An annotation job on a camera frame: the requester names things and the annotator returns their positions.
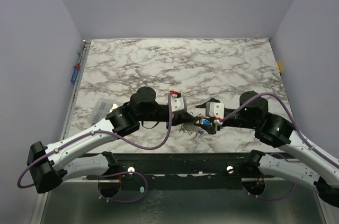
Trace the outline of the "steel key organizer plate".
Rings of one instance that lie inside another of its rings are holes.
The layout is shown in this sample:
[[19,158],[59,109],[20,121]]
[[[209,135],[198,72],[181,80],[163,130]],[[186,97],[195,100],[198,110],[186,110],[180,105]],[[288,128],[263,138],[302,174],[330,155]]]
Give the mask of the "steel key organizer plate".
[[189,135],[204,135],[204,130],[201,129],[199,126],[196,126],[191,123],[182,124],[180,127],[180,132],[187,133]]

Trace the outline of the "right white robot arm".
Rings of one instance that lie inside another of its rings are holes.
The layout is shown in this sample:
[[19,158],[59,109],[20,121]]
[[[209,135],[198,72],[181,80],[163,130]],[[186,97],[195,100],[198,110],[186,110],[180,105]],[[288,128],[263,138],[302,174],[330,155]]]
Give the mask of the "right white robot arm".
[[338,159],[307,139],[289,111],[286,112],[288,119],[270,113],[266,96],[282,103],[276,94],[248,91],[240,96],[239,107],[235,110],[225,108],[215,98],[197,107],[206,111],[210,124],[205,130],[210,134],[215,134],[222,127],[253,129],[255,138],[260,142],[299,161],[293,164],[270,154],[251,150],[242,166],[247,176],[261,174],[289,180],[309,187],[324,202],[338,207]]

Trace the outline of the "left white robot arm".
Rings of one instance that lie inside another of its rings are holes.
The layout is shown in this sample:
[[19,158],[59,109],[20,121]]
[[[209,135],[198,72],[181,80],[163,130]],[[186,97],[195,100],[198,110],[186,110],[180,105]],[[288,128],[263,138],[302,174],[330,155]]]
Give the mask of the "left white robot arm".
[[129,102],[113,109],[98,123],[70,138],[44,145],[38,141],[30,146],[27,172],[37,193],[49,192],[63,181],[86,175],[102,175],[110,179],[117,166],[105,154],[99,154],[77,167],[80,157],[96,147],[117,139],[127,141],[127,135],[139,130],[145,121],[165,122],[168,131],[173,126],[195,123],[197,118],[187,112],[186,100],[179,92],[171,91],[167,104],[156,102],[156,93],[150,87],[141,87]]

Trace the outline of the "blue tag key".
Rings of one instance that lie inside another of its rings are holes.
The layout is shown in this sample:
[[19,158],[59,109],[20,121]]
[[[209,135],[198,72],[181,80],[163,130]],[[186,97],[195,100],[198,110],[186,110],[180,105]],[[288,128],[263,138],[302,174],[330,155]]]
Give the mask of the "blue tag key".
[[210,125],[210,122],[206,119],[203,119],[201,122],[200,122],[201,125],[204,125],[204,126],[209,126]]

